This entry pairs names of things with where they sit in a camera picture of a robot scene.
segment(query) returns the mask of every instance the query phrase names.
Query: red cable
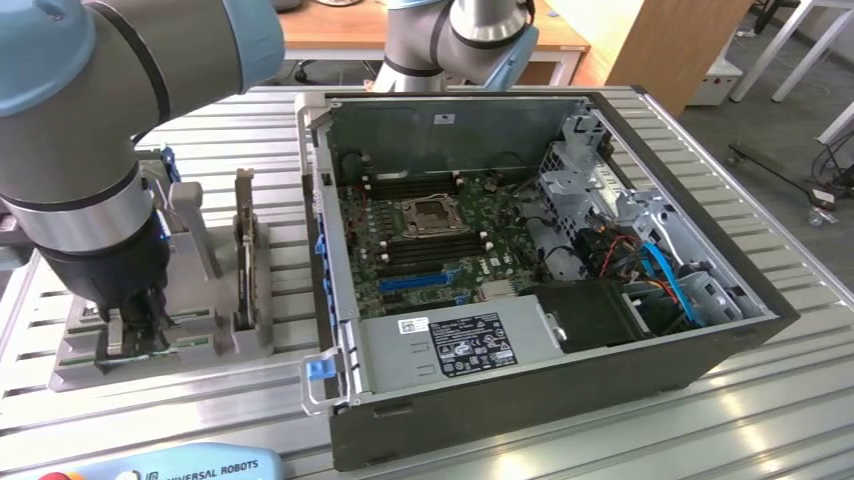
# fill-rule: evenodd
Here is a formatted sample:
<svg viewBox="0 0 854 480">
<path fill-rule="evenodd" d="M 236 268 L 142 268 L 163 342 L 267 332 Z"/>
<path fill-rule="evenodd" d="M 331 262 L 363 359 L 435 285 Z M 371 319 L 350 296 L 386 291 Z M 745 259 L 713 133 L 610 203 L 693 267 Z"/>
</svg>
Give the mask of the red cable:
<svg viewBox="0 0 854 480">
<path fill-rule="evenodd" d="M 665 282 L 662 282 L 661 280 L 655 280 L 655 279 L 649 279 L 649 280 L 643 280 L 643 281 L 645 282 L 653 282 L 655 285 L 662 287 L 665 289 L 665 292 L 667 292 L 667 295 L 670 295 L 670 298 L 673 299 L 673 303 L 679 303 L 679 299 L 677 298 L 677 294 L 673 293 L 673 290 L 670 289 L 670 287 L 667 286 L 667 284 Z"/>
<path fill-rule="evenodd" d="M 605 270 L 609 268 L 609 263 L 611 262 L 611 255 L 614 255 L 614 248 L 617 247 L 617 242 L 619 242 L 626 238 L 631 238 L 631 237 L 629 235 L 619 235 L 611 242 L 611 247 L 609 248 L 609 254 L 605 257 L 605 263 L 602 264 L 602 270 L 599 271 L 599 276 L 605 275 Z"/>
</svg>

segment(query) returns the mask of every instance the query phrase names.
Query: white table leg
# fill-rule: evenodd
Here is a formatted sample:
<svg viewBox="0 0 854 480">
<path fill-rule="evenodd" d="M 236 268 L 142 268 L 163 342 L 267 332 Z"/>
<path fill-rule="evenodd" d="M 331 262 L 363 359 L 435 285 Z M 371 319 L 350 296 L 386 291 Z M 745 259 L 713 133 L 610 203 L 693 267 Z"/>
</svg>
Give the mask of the white table leg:
<svg viewBox="0 0 854 480">
<path fill-rule="evenodd" d="M 730 99 L 734 102 L 741 102 L 742 98 L 745 98 L 747 90 L 750 90 L 753 84 L 757 83 L 759 75 L 762 75 L 762 72 L 765 72 L 765 69 L 769 67 L 771 60 L 774 60 L 774 57 L 779 53 L 781 48 L 783 48 L 786 40 L 789 40 L 789 37 L 791 37 L 791 34 L 798 29 L 798 26 L 801 26 L 801 22 L 803 22 L 807 13 L 810 13 L 810 10 L 813 10 L 813 2 L 814 0 L 801 0 L 801 5 L 791 14 L 791 17 L 783 25 L 783 28 L 781 28 L 779 33 L 774 37 L 774 40 L 771 40 L 769 48 L 766 48 L 765 52 L 762 52 L 762 56 L 759 56 L 757 63 L 754 63 L 753 67 L 750 68 L 747 75 L 745 75 L 745 78 L 735 86 L 733 93 L 730 93 Z"/>
<path fill-rule="evenodd" d="M 566 87 L 573 81 L 575 68 L 578 67 L 579 52 L 566 52 L 561 56 L 561 61 L 555 65 L 555 71 L 551 74 L 549 85 L 553 87 Z"/>
<path fill-rule="evenodd" d="M 833 141 L 839 138 L 839 135 L 845 133 L 844 130 L 849 125 L 850 128 L 854 128 L 854 102 L 852 102 L 852 105 L 849 105 L 849 108 L 845 109 L 842 115 L 839 115 L 833 121 L 833 123 L 827 127 L 827 130 L 825 130 L 818 136 L 818 141 L 823 145 L 830 145 Z"/>
<path fill-rule="evenodd" d="M 798 67 L 789 75 L 789 78 L 786 78 L 786 81 L 777 89 L 777 92 L 774 92 L 774 95 L 771 95 L 771 100 L 774 100 L 775 102 L 783 101 L 783 98 L 786 98 L 786 95 L 789 95 L 789 92 L 791 92 L 795 84 L 801 81 L 810 68 L 813 68 L 813 65 L 818 61 L 818 57 L 822 56 L 822 53 L 825 53 L 825 50 L 827 50 L 827 48 L 833 44 L 833 41 L 839 36 L 839 33 L 842 33 L 845 25 L 849 23 L 849 20 L 852 20 L 852 18 L 854 18 L 854 10 L 842 12 L 842 15 L 839 15 L 839 18 L 837 18 L 837 20 L 833 22 L 833 25 L 830 25 L 830 28 L 825 32 L 825 35 L 822 35 L 822 38 L 819 38 L 818 42 L 815 42 L 815 46 L 810 50 L 810 53 L 806 54 L 806 57 L 803 57 L 803 60 L 801 60 L 801 63 L 798 64 Z"/>
</svg>

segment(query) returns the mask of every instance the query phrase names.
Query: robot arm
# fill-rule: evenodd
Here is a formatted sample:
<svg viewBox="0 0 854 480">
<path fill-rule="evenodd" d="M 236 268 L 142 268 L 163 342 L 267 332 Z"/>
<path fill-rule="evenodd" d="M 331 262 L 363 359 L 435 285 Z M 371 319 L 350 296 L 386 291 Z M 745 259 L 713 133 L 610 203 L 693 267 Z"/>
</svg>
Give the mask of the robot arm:
<svg viewBox="0 0 854 480">
<path fill-rule="evenodd" d="M 374 90 L 443 90 L 446 71 L 506 90 L 539 38 L 529 17 L 530 0 L 390 1 L 386 63 Z"/>
<path fill-rule="evenodd" d="M 0 200 L 68 289 L 156 317 L 170 248 L 131 136 L 278 71 L 268 0 L 4 0 Z"/>
</svg>

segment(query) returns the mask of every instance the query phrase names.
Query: white label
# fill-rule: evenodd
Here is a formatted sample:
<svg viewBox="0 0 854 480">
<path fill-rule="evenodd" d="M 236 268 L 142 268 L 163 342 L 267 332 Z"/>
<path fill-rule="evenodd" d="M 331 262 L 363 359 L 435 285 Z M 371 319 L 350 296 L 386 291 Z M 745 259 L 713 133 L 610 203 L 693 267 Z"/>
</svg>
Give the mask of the white label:
<svg viewBox="0 0 854 480">
<path fill-rule="evenodd" d="M 406 320 L 398 320 L 398 328 L 400 329 L 400 335 L 407 333 L 426 332 L 427 325 L 430 325 L 430 319 L 427 317 L 407 318 Z"/>
<path fill-rule="evenodd" d="M 457 114 L 454 113 L 439 113 L 433 117 L 434 125 L 454 125 L 454 121 L 457 120 Z"/>
<path fill-rule="evenodd" d="M 822 192 L 821 190 L 813 189 L 813 195 L 815 195 L 815 198 L 818 198 L 822 202 L 827 202 L 827 203 L 837 202 L 837 199 L 834 198 L 834 196 L 830 195 L 827 192 Z"/>
</svg>

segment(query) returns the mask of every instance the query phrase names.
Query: wooden desk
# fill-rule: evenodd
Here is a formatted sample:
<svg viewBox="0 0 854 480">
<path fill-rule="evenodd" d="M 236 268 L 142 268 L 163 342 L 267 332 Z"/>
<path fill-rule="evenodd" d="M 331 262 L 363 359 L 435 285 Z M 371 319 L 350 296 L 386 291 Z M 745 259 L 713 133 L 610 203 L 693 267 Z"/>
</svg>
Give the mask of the wooden desk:
<svg viewBox="0 0 854 480">
<path fill-rule="evenodd" d="M 539 42 L 533 62 L 550 62 L 550 85 L 569 85 L 581 55 L 590 45 L 561 17 L 550 17 L 543 0 L 537 0 Z M 386 46 L 386 4 L 378 0 L 343 8 L 315 2 L 279 15 L 288 60 L 382 60 Z"/>
</svg>

